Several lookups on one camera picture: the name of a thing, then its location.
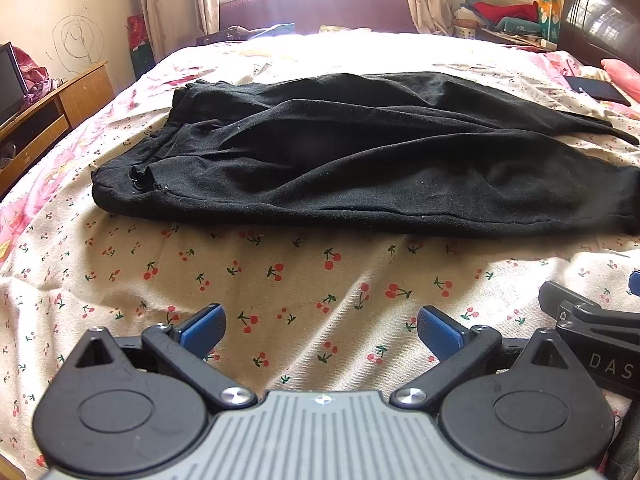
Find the cherry print bed sheet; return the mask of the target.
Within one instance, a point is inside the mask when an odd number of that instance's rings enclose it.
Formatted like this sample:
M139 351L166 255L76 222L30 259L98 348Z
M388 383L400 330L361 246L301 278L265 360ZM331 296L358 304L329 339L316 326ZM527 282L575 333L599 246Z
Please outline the cherry print bed sheet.
M414 318L424 304L508 337L544 324L537 292L548 280L607 308L637 310L627 281L639 265L639 231L469 238L171 222L112 214L92 196L99 166L163 128L175 92L199 80L242 86L333 74L442 73L604 120L613 127L609 136L575 133L565 143L639 171L638 103L608 105L573 91L563 72L574 66L565 53L362 30L169 55L81 124L104 127L93 159L42 207L1 263L2 455L29 478L43 472L32 414L93 325L131 336L218 302L227 333L209 362L250 388L386 391L410 370L434 363L416 340Z

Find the red cloth behind television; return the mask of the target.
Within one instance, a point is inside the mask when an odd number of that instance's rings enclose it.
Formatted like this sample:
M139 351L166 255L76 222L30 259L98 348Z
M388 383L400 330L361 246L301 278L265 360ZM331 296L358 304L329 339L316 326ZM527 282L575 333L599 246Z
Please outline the red cloth behind television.
M56 82L50 77L48 70L38 65L25 51L14 47L13 53L27 90L24 105L29 107L52 92Z

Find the orange green tissue pack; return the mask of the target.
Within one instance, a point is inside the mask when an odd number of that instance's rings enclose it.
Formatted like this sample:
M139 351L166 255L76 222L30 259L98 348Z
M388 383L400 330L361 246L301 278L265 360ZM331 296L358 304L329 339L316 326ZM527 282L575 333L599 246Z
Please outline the orange green tissue pack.
M542 38L554 44L560 32L562 0L538 0L538 23Z

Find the black flat screen television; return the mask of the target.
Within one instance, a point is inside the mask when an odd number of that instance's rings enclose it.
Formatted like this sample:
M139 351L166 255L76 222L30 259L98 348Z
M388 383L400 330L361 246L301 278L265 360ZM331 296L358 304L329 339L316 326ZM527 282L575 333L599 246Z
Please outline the black flat screen television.
M14 116L27 96L26 84L10 42L0 47L0 124Z

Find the blue item near bench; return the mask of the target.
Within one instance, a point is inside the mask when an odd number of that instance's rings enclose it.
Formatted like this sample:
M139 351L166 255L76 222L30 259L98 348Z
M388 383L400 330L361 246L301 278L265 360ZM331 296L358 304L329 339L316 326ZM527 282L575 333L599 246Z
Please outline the blue item near bench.
M295 24L294 23L282 23L275 24L267 28L255 29L250 32L250 39L264 38L264 37L277 37L283 35L294 35Z

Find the red bag by curtain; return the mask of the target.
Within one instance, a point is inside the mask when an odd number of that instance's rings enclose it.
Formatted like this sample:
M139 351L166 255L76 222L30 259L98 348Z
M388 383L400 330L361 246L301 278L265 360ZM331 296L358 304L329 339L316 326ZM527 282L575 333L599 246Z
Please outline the red bag by curtain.
M142 14L128 16L127 32L134 76L139 79L155 66L154 55Z

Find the pile of clothes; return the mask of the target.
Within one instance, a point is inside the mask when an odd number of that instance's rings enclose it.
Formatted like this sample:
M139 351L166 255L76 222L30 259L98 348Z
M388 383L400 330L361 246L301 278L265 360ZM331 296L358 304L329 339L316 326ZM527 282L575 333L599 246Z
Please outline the pile of clothes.
M452 24L457 27L484 28L490 32L505 32L511 35L541 35L536 1L498 6L483 0L464 0L454 14Z

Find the yellow crumpled item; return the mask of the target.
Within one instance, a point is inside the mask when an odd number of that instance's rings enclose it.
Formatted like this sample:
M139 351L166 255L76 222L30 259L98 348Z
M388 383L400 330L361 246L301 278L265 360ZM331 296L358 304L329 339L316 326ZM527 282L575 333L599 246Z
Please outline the yellow crumpled item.
M319 27L320 34L332 34L332 32L350 32L350 27L338 26L338 25L321 25Z

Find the left beige curtain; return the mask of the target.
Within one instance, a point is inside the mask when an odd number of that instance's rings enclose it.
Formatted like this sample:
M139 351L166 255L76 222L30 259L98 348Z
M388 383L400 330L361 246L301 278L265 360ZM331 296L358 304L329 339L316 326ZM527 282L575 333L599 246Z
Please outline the left beige curtain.
M166 58L220 29L220 0L140 0L154 58Z

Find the pink cartoon quilt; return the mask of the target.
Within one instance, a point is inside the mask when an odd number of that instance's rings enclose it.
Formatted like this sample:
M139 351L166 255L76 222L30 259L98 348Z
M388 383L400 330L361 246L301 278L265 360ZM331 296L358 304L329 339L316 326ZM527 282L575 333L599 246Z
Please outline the pink cartoon quilt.
M93 159L104 127L86 122L48 151L32 166L1 202L1 263L8 260L17 239L43 206L49 203L76 170Z

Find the maroon padded window bench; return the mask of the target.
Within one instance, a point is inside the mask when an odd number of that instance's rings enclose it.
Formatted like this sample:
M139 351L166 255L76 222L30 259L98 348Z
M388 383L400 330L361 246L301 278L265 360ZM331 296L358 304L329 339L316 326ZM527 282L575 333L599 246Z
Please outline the maroon padded window bench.
M219 18L222 29L293 23L299 35L315 34L322 25L416 32L407 0L234 0L220 6Z

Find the wooden TV cabinet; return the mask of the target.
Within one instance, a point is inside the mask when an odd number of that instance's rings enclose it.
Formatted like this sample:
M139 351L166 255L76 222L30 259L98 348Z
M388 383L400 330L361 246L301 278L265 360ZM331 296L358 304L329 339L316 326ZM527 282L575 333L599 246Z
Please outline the wooden TV cabinet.
M114 99L106 66L94 64L1 126L1 198L59 140Z

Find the black pants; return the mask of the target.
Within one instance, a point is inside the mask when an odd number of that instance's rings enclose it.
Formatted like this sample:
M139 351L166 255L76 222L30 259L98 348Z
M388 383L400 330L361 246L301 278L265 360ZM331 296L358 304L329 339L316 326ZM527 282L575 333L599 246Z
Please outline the black pants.
M112 214L469 238L637 234L639 171L571 148L604 120L442 73L195 81L92 175Z

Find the dark wooden headboard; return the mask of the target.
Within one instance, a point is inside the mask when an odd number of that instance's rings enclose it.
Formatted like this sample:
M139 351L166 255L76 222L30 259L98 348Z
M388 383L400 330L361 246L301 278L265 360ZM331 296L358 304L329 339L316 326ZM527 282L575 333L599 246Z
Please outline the dark wooden headboard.
M638 70L640 0L564 0L558 48L582 64L614 58Z

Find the pink pillow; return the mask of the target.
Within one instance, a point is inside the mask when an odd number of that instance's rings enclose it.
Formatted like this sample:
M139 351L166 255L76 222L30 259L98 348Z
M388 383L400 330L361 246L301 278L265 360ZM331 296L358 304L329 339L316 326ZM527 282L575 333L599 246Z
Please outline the pink pillow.
M623 61L615 58L604 58L601 61L602 68L608 76L617 84L623 92L631 96L636 102L640 102L640 73Z

